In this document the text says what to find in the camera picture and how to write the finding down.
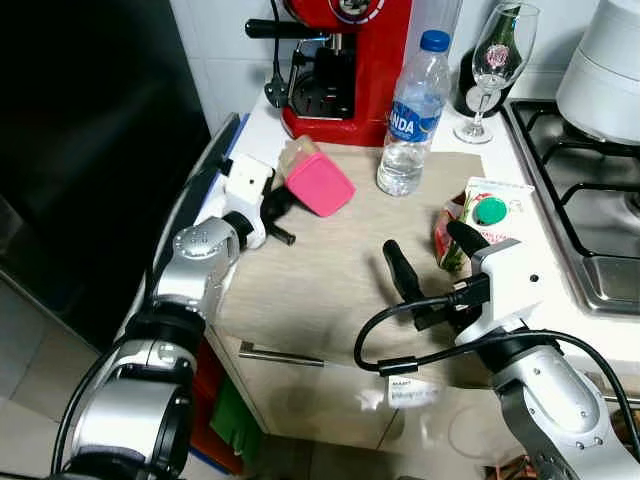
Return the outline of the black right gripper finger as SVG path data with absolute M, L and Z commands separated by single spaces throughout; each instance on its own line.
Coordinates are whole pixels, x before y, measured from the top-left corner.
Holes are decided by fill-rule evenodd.
M 474 259 L 477 252 L 485 250 L 490 246 L 489 239 L 484 237 L 484 234 L 480 230 L 476 230 L 471 225 L 465 223 L 465 221 L 451 220 L 448 223 L 448 234 L 453 239 L 453 242 L 460 247 L 460 250 L 465 252 L 467 257 Z
M 385 261 L 387 261 L 392 284 L 404 302 L 425 300 L 419 275 L 413 270 L 410 261 L 404 256 L 399 244 L 394 239 L 385 241 Z

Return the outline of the red white drink carton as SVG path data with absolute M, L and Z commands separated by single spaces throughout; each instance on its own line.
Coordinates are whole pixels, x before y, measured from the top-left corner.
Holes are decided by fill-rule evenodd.
M 471 177 L 460 195 L 445 202 L 436 212 L 431 230 L 436 265 L 447 273 L 465 269 L 465 253 L 454 246 L 447 232 L 449 221 L 462 221 L 474 228 L 490 244 L 521 238 L 536 218 L 532 204 L 535 189 L 527 184 Z

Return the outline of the pink lidded container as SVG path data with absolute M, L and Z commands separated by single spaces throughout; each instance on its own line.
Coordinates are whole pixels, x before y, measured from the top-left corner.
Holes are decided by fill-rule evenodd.
M 285 143 L 276 172 L 282 174 L 282 186 L 320 218 L 355 197 L 355 183 L 306 134 Z

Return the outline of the beige table runner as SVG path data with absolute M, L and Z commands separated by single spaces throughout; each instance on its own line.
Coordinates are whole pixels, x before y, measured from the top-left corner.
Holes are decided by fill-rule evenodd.
M 380 151 L 326 143 L 325 154 L 355 183 L 355 197 L 320 218 L 296 207 L 280 225 L 293 244 L 270 239 L 241 257 L 230 278 L 215 333 L 352 365 L 358 330 L 376 312 L 401 301 L 381 247 L 396 241 L 419 274 L 422 292 L 451 291 L 458 275 L 440 269 L 433 242 L 436 215 L 483 175 L 476 154 L 434 152 L 411 195 L 376 187 Z

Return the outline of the white paper tag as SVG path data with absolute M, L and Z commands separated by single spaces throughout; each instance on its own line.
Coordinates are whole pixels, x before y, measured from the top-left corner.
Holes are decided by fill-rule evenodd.
M 425 407 L 438 401 L 442 387 L 430 381 L 404 376 L 387 379 L 387 401 L 393 410 L 411 410 Z

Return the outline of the steel gas stove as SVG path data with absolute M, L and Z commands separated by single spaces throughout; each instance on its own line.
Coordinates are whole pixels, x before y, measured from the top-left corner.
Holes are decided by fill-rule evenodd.
M 639 148 L 594 140 L 550 100 L 512 99 L 500 114 L 576 300 L 639 319 Z

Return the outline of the clear water bottle blue cap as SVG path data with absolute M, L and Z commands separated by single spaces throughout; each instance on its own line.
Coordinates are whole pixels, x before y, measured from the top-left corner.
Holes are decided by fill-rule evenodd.
M 451 44 L 449 33 L 426 29 L 403 65 L 376 174 L 376 183 L 388 195 L 411 195 L 420 186 L 448 95 Z

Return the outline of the red coffee machine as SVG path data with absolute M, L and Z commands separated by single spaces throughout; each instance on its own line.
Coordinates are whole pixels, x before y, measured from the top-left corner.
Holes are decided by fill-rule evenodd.
M 297 40 L 291 72 L 275 60 L 264 95 L 285 131 L 325 143 L 379 146 L 401 73 L 412 0 L 268 0 L 273 18 L 244 32 Z

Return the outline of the dark glass bottle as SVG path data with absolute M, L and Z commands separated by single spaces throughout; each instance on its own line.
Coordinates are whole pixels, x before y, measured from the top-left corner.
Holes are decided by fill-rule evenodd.
M 465 54 L 463 54 L 460 61 L 460 74 L 458 74 L 457 86 L 454 88 L 453 109 L 462 116 L 474 115 L 474 108 L 480 104 L 481 96 L 483 96 L 483 92 L 476 86 L 474 78 L 474 55 L 475 47 L 471 47 L 470 50 L 467 50 Z M 508 99 L 509 91 L 511 91 L 512 88 L 512 84 L 511 86 L 503 88 L 498 96 L 486 102 L 486 110 L 483 114 L 484 118 L 489 118 L 489 116 L 494 116 L 499 113 L 499 105 Z

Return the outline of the orange cutting board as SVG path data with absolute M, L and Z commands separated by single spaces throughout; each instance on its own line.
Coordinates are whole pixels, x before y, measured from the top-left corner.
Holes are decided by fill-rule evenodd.
M 191 447 L 206 454 L 230 474 L 239 475 L 244 471 L 244 462 L 234 456 L 229 445 L 210 428 L 212 404 L 218 396 L 221 381 L 227 378 L 225 369 L 212 352 L 209 342 L 201 340 L 197 351 L 195 374 L 195 426 L 191 436 Z

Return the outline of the beige kitchen cabinet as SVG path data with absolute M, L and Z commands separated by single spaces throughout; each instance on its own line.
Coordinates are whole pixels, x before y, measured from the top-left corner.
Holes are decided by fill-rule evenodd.
M 526 170 L 502 119 L 489 120 L 495 136 L 484 145 L 458 141 L 452 132 L 456 120 L 454 114 L 445 118 L 444 134 L 431 154 L 476 154 L 483 160 L 481 177 L 526 182 Z M 242 340 L 215 333 L 211 325 L 211 347 L 265 433 L 385 451 L 393 457 L 394 474 L 440 480 L 475 479 L 481 467 L 524 453 L 503 420 L 488 372 L 475 356 L 421 367 L 415 378 L 440 385 L 438 401 L 393 410 L 387 379 L 358 369 L 355 361 L 342 365 L 324 360 L 324 367 L 307 367 L 241 358 L 237 352 Z

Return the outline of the wine glass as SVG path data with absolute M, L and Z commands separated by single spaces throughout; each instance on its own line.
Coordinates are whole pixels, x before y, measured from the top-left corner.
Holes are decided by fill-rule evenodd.
M 492 132 L 483 124 L 484 114 L 497 110 L 502 91 L 517 81 L 532 55 L 541 9 L 520 0 L 500 1 L 481 28 L 472 55 L 471 72 L 479 91 L 474 116 L 454 129 L 454 136 L 468 145 L 484 145 Z

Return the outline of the green cutting board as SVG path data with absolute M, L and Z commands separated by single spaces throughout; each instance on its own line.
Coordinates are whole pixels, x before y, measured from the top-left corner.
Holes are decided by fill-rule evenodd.
M 241 458 L 246 466 L 259 460 L 264 433 L 244 402 L 236 385 L 230 380 L 221 381 L 218 396 L 212 404 L 210 428 Z

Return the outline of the white cooker pot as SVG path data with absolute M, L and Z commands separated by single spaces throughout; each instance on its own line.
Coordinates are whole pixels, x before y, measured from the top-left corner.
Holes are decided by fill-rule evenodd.
M 595 140 L 640 145 L 640 0 L 599 0 L 556 104 Z

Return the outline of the clear plastic bottle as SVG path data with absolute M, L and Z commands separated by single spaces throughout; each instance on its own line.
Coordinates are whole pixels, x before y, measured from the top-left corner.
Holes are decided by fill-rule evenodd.
M 410 23 L 404 38 L 403 63 L 420 50 L 420 38 L 428 29 L 439 29 L 456 36 L 463 0 L 412 0 Z

